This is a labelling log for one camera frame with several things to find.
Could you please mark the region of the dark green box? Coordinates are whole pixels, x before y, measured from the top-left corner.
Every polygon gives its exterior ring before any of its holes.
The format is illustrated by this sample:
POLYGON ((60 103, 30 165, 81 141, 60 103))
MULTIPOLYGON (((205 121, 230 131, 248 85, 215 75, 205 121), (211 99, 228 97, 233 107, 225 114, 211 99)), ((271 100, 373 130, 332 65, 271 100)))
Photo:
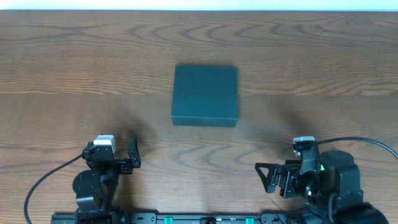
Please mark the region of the dark green box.
POLYGON ((175 66, 171 109, 174 125, 233 128, 238 114, 236 67, 175 66))

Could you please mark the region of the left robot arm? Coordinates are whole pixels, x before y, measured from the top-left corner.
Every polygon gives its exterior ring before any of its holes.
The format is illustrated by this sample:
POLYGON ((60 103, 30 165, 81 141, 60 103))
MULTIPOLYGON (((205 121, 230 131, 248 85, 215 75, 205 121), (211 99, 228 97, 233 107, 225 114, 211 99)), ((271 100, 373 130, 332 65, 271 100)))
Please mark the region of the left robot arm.
POLYGON ((78 209, 74 214, 75 223, 130 223, 131 216, 123 209, 113 206, 113 199, 120 175, 130 175, 141 167, 137 148, 137 136, 127 149, 128 157, 117 159, 116 140, 113 135, 100 134, 88 142, 82 150, 88 170, 80 172, 73 180, 78 209))

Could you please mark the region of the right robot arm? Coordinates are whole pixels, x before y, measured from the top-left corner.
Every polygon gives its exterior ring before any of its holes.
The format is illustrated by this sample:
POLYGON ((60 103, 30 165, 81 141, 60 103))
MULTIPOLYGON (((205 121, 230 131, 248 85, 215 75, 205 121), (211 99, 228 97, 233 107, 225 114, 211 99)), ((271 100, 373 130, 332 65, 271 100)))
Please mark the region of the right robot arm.
POLYGON ((280 190, 282 198, 302 197, 305 208, 290 213, 265 213, 263 223, 380 223, 381 211, 364 201, 359 167, 353 156, 333 150, 320 153, 321 141, 312 136, 294 138, 296 160, 284 164, 257 163, 254 168, 264 189, 280 190))

